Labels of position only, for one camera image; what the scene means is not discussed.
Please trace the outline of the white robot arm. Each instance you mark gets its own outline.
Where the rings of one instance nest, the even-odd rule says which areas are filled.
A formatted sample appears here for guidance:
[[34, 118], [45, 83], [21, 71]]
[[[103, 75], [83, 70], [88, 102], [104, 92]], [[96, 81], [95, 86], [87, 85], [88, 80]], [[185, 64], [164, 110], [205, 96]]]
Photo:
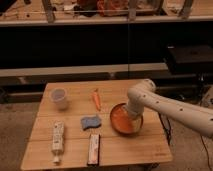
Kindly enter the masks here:
[[125, 110], [132, 119], [141, 116], [148, 107], [172, 118], [201, 135], [213, 139], [213, 110], [166, 98], [155, 93], [156, 86], [150, 79], [142, 79], [127, 91]]

